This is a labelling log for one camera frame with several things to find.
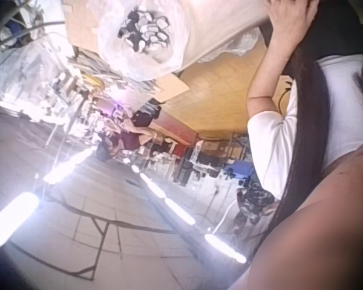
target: white shirt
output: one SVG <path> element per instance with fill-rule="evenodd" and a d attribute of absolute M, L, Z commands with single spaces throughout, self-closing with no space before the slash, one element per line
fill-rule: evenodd
<path fill-rule="evenodd" d="M 324 168 L 363 144 L 363 94 L 353 75 L 363 68 L 363 55 L 332 56 L 318 61 L 330 94 L 330 135 Z M 263 188 L 281 199 L 296 137 L 297 87 L 293 83 L 285 116 L 261 112 L 247 124 L 257 175 Z"/>

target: woman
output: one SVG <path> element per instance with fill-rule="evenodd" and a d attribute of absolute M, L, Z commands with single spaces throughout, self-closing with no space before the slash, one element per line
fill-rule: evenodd
<path fill-rule="evenodd" d="M 102 142 L 97 148 L 97 157 L 105 162 L 115 158 L 121 150 L 136 150 L 157 136 L 154 129 L 148 128 L 154 118 L 159 117 L 161 107 L 156 100 L 148 103 L 156 108 L 152 112 L 137 111 L 133 113 L 124 109 L 122 119 L 115 122 L 108 120 L 107 133 L 102 137 Z"/>
<path fill-rule="evenodd" d="M 363 82 L 357 82 L 357 76 L 363 80 L 363 40 L 356 41 L 363 26 L 348 2 L 265 3 L 273 33 L 250 84 L 247 127 L 261 184 L 281 202 L 248 266 L 269 233 L 363 145 Z M 284 69 L 295 81 L 282 116 L 272 96 Z"/>
<path fill-rule="evenodd" d="M 363 145 L 272 231 L 229 288 L 254 289 L 363 289 Z"/>

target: red wall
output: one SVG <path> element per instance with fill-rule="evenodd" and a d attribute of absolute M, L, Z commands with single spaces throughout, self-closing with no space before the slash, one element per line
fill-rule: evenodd
<path fill-rule="evenodd" d="M 193 145 L 195 138 L 197 136 L 196 131 L 192 130 L 190 127 L 176 119 L 175 117 L 169 115 L 167 112 L 162 110 L 160 116 L 157 120 L 153 120 L 153 122 L 166 129 L 167 131 L 172 132 L 180 139 L 185 140 L 186 143 Z"/>

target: white sleeve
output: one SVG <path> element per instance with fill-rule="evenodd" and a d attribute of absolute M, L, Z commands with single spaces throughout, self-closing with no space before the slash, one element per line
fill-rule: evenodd
<path fill-rule="evenodd" d="M 297 91 L 293 84 L 287 114 L 273 111 L 254 115 L 247 124 L 253 163 L 263 189 L 281 199 L 290 162 L 297 125 Z"/>

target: white plastic bag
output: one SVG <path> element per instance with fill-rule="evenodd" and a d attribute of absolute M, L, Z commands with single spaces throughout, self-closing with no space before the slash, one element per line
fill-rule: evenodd
<path fill-rule="evenodd" d="M 154 11 L 156 17 L 167 17 L 167 48 L 149 54 L 135 53 L 123 39 L 117 37 L 122 22 L 136 6 L 141 10 Z M 136 81 L 144 81 L 157 79 L 182 67 L 190 21 L 178 0 L 89 0 L 88 8 L 99 20 L 99 54 L 112 69 Z"/>
<path fill-rule="evenodd" d="M 62 69 L 63 64 L 44 37 L 7 50 L 0 55 L 0 96 L 7 102 L 22 100 L 38 105 Z"/>
<path fill-rule="evenodd" d="M 198 60 L 198 63 L 210 62 L 216 59 L 221 53 L 234 53 L 238 56 L 245 55 L 248 51 L 252 50 L 258 41 L 261 32 L 259 28 L 254 28 L 241 36 L 232 39 L 217 50 L 207 54 Z"/>

